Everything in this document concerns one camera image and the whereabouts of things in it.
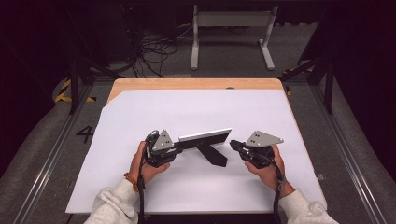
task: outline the gray carpet floor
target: gray carpet floor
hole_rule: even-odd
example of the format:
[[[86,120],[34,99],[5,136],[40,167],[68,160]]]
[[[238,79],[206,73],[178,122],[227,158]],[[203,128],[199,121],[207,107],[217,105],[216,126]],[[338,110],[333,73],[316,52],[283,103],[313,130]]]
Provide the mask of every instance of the gray carpet floor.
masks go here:
[[[203,31],[200,35],[199,68],[196,71],[190,70],[191,35],[186,35],[186,39],[178,43],[177,52],[169,55],[163,62],[161,71],[166,78],[279,77],[285,69],[296,67],[296,62],[315,28],[315,24],[274,28],[269,43],[269,50],[276,66],[274,71],[268,71],[265,67],[257,43],[262,34],[256,28],[248,28],[239,35],[225,29]],[[158,59],[161,56],[148,55],[148,58]],[[121,64],[115,63],[112,66],[117,67]],[[159,66],[158,63],[154,63],[152,68],[159,71]],[[156,77],[147,67],[143,66],[143,71],[147,77]],[[131,69],[121,74],[134,77]],[[308,86],[304,78],[305,75],[301,74],[286,83],[291,88],[291,95],[288,97],[314,168],[318,174],[325,176],[319,183],[328,202],[328,212],[340,223],[374,223],[351,179],[350,171],[328,124],[327,115],[320,110],[321,102],[314,97],[313,87]],[[54,94],[59,92],[62,84],[61,82],[54,90]],[[28,223],[67,223],[70,216],[64,211],[92,140],[90,137],[88,142],[84,143],[85,136],[76,134],[87,126],[91,126],[94,132],[111,85],[110,78],[97,77],[89,93],[97,100],[83,105]],[[320,88],[323,90],[323,83],[320,84]],[[0,223],[12,223],[17,216],[56,143],[68,118],[70,106],[68,102],[57,103],[36,125],[0,180]],[[336,83],[332,109],[333,117],[385,220],[388,223],[396,223],[396,213],[393,210],[396,205],[396,197],[393,196],[396,185],[377,159]],[[86,218],[87,216],[83,215],[73,215],[69,223],[83,223]]]

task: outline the person's right hand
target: person's right hand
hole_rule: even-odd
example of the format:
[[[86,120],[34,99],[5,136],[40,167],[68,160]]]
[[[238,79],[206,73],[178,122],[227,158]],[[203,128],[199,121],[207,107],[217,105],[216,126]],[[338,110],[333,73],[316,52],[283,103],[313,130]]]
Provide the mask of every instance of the person's right hand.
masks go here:
[[[282,158],[280,157],[279,149],[277,148],[277,145],[272,145],[271,147],[274,151],[275,163],[276,163],[277,167],[279,167],[280,173],[282,173],[282,175],[284,175],[285,174],[285,164],[284,164]],[[271,165],[261,168],[261,169],[257,169],[249,161],[245,161],[245,165],[251,173],[253,173],[254,175],[257,175],[260,178],[260,180],[262,181],[262,183],[264,185],[268,186],[273,191],[276,191],[277,178],[276,178],[276,168],[274,167],[274,165],[271,164]],[[294,188],[286,180],[286,182],[282,188],[282,191],[280,192],[280,197],[283,198],[293,192],[294,192]]]

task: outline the gray sweatshirt sleeve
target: gray sweatshirt sleeve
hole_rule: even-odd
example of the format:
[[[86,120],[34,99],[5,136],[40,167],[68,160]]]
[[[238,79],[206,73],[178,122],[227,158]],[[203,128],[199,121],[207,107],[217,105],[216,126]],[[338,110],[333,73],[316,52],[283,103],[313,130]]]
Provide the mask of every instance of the gray sweatshirt sleeve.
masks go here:
[[[138,215],[134,203],[139,194],[133,185],[122,179],[115,189],[102,189],[96,196],[90,217],[85,223],[137,223]]]
[[[338,223],[327,214],[321,203],[309,202],[299,189],[280,199],[279,205],[286,212],[288,224]]]

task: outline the person's left hand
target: person's left hand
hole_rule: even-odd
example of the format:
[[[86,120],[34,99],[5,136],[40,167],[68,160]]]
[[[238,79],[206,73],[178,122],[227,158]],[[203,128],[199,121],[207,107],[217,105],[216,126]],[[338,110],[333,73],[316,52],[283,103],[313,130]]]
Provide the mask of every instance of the person's left hand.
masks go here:
[[[146,144],[145,141],[140,142],[139,148],[137,149],[137,152],[134,154],[134,158],[132,159],[132,163],[131,163],[131,168],[129,170],[130,176],[136,181],[137,178],[139,177],[139,165],[140,165],[140,160],[142,159],[145,144]],[[147,163],[144,163],[142,167],[142,176],[143,179],[145,180],[145,184],[147,184],[155,175],[164,172],[166,169],[169,168],[169,166],[170,166],[169,162],[159,166],[158,168],[155,168]]]

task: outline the table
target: table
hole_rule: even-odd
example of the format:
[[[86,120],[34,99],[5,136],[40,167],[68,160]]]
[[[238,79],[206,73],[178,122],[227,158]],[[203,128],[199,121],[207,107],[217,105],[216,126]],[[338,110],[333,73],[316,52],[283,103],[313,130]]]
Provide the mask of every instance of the table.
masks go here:
[[[177,155],[168,171],[146,186],[147,214],[271,213],[274,193],[248,172],[228,144],[231,139],[248,140],[257,127],[285,139],[279,150],[289,167],[289,182],[301,188],[309,200],[326,206],[279,80],[124,78],[115,81],[102,110],[66,213],[89,213],[101,188],[117,186],[120,174],[129,167],[134,146],[153,129],[166,128],[175,142],[181,135],[228,125],[233,127],[229,138],[216,147],[228,158],[227,167],[210,165],[198,150]]]

